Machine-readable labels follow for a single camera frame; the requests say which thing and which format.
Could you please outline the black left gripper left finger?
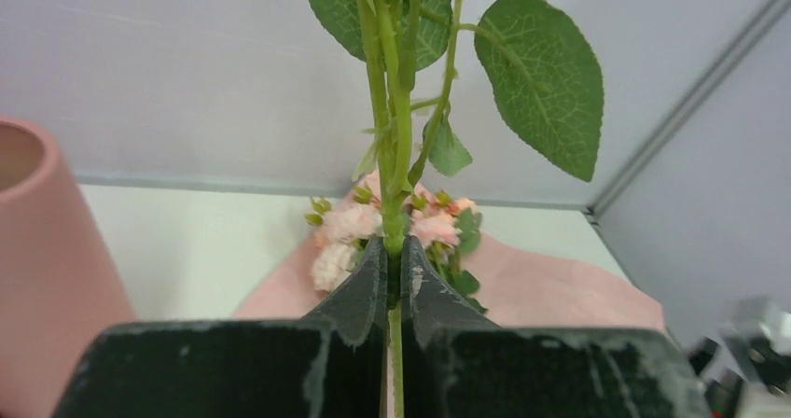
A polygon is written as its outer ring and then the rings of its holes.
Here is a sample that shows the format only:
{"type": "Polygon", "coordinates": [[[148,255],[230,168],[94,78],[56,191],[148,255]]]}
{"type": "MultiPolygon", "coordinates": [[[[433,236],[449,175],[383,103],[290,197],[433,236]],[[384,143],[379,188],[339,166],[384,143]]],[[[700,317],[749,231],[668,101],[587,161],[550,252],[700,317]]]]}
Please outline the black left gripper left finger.
{"type": "Polygon", "coordinates": [[[298,319],[128,322],[87,348],[57,417],[383,417],[387,253],[298,319]]]}

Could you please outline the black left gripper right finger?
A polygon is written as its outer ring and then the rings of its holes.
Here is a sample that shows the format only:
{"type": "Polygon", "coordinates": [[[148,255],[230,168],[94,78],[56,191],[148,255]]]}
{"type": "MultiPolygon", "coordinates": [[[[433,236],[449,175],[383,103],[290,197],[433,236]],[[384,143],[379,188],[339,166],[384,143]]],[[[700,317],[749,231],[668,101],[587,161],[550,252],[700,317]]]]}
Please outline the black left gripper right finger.
{"type": "Polygon", "coordinates": [[[707,417],[687,359],[656,330],[500,327],[430,266],[401,257],[408,417],[707,417]]]}

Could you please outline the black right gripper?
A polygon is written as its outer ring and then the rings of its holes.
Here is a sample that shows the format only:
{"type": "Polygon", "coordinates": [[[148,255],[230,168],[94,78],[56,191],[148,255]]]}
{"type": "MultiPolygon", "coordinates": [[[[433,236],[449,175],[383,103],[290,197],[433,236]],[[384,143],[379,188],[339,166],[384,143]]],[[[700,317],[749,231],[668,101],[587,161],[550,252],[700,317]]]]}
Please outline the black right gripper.
{"type": "Polygon", "coordinates": [[[734,303],[719,329],[721,342],[705,337],[687,351],[687,362],[701,377],[721,349],[736,369],[700,381],[713,417],[790,415],[790,312],[769,296],[734,303]]]}

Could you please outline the pink wrapping paper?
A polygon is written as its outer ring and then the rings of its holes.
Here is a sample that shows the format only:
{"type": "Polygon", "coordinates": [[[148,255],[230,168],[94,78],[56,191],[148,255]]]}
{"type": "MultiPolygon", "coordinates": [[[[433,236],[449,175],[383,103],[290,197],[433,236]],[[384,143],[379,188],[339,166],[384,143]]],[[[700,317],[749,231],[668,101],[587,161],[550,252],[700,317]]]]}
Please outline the pink wrapping paper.
{"type": "MultiPolygon", "coordinates": [[[[297,318],[324,298],[309,270],[318,255],[305,239],[242,301],[235,318],[297,318]]],[[[477,300],[506,327],[636,327],[664,331],[660,303],[590,263],[556,258],[484,236],[463,261],[481,284],[477,300]]]]}

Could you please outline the pink rose stem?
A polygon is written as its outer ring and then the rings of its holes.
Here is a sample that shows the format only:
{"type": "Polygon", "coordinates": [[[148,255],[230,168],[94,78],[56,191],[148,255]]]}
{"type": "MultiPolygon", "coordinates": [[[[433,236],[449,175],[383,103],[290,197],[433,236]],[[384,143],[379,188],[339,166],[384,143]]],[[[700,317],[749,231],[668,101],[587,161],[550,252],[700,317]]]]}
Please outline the pink rose stem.
{"type": "Polygon", "coordinates": [[[387,320],[395,416],[403,409],[404,242],[413,237],[440,259],[440,275],[461,286],[458,251],[479,240],[477,212],[444,194],[425,194],[427,166],[446,176],[472,159],[451,124],[460,33],[474,48],[501,120],[523,143],[573,178],[595,173],[604,116],[604,80],[589,41],[547,0],[496,0],[475,23],[464,0],[308,0],[321,26],[366,67],[371,144],[353,175],[352,198],[312,202],[316,289],[336,290],[359,267],[368,243],[387,253],[387,320]]]}

